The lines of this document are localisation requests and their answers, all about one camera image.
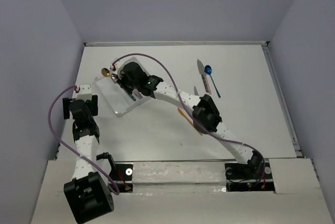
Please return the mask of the gold spoon teal handle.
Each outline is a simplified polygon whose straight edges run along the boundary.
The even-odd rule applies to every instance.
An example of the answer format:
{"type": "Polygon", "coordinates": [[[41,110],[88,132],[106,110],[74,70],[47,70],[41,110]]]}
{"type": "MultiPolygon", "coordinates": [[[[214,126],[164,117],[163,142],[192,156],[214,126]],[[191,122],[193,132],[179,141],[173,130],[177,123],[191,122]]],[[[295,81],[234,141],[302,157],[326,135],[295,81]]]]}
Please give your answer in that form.
{"type": "Polygon", "coordinates": [[[111,75],[110,69],[102,68],[101,74],[102,74],[103,77],[110,77],[110,75],[111,75]]]}

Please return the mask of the knife with teal handle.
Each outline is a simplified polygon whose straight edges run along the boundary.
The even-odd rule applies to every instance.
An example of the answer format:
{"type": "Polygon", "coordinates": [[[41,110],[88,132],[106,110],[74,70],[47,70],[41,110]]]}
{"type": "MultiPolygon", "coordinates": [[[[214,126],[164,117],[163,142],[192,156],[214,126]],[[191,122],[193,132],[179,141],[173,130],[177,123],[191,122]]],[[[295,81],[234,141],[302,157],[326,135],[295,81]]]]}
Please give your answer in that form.
{"type": "Polygon", "coordinates": [[[199,95],[196,86],[194,86],[194,94],[195,94],[196,96],[199,95]]]}

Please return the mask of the silver spoon pink handle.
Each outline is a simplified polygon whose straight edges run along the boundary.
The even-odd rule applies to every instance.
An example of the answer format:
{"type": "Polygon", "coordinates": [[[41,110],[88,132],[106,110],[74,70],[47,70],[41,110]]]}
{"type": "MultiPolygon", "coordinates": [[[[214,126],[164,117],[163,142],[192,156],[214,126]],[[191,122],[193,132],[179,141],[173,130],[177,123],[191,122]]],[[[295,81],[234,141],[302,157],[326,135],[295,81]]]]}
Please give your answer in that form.
{"type": "Polygon", "coordinates": [[[133,90],[133,94],[134,94],[138,99],[142,99],[142,95],[141,95],[141,93],[140,93],[137,89],[134,89],[134,90],[133,90]]]}

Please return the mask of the silver spoon teal handle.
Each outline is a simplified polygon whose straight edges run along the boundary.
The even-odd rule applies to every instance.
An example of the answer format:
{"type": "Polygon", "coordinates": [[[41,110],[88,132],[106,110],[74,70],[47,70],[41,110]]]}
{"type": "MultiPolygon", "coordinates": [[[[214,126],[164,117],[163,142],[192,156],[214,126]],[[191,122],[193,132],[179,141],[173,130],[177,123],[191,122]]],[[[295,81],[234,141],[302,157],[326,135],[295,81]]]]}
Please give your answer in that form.
{"type": "MultiPolygon", "coordinates": [[[[114,83],[120,85],[120,83],[119,83],[119,78],[118,78],[118,75],[117,75],[117,74],[112,73],[112,74],[110,75],[110,78],[111,78],[111,80],[112,80],[114,83]]],[[[132,94],[128,94],[128,96],[129,96],[133,101],[136,101],[136,99],[133,97],[132,94]]]]}

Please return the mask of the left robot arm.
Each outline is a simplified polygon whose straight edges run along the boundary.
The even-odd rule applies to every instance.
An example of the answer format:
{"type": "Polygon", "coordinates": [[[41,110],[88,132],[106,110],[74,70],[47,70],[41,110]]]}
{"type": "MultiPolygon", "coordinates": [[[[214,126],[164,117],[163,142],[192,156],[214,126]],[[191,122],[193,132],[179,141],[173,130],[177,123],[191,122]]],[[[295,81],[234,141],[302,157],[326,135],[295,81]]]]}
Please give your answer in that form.
{"type": "Polygon", "coordinates": [[[75,170],[63,186],[65,197],[77,223],[87,223],[114,211],[114,202],[108,183],[115,176],[116,167],[104,161],[98,169],[93,165],[107,158],[107,153],[97,154],[99,127],[94,117],[98,115],[98,96],[79,95],[63,99],[65,119],[73,117],[72,134],[76,151],[75,170]]]}

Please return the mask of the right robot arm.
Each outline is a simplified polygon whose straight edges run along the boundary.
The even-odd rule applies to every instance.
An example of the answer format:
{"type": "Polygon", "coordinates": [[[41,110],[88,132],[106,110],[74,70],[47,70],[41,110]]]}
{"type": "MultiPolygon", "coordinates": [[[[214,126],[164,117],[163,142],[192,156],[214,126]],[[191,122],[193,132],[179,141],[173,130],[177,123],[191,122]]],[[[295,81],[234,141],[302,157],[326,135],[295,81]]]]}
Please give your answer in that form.
{"type": "Polygon", "coordinates": [[[162,78],[145,72],[140,63],[126,61],[110,65],[112,79],[128,94],[133,90],[143,96],[173,104],[191,116],[194,128],[220,142],[241,164],[241,172],[247,178],[262,179],[265,174],[263,155],[254,147],[237,141],[224,124],[220,112],[208,94],[192,95],[176,89],[162,78]]]}

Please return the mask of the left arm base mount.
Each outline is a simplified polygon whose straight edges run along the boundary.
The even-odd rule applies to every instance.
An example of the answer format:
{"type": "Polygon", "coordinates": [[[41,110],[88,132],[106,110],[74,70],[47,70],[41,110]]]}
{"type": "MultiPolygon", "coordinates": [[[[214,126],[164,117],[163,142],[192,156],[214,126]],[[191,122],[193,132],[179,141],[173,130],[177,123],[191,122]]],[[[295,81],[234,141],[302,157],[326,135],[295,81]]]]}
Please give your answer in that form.
{"type": "Polygon", "coordinates": [[[97,155],[96,160],[101,168],[115,181],[121,193],[133,192],[133,163],[115,162],[108,152],[97,155]]]}

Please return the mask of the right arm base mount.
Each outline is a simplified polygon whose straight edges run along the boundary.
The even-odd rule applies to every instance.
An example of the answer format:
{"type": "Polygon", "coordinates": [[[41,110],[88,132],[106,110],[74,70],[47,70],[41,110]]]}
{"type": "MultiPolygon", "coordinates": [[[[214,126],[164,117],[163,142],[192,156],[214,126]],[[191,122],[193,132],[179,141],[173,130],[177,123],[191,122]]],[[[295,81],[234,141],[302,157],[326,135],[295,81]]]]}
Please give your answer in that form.
{"type": "Polygon", "coordinates": [[[265,163],[258,174],[253,173],[246,165],[225,163],[226,189],[228,192],[265,192],[275,191],[272,170],[269,162],[265,163]]]}

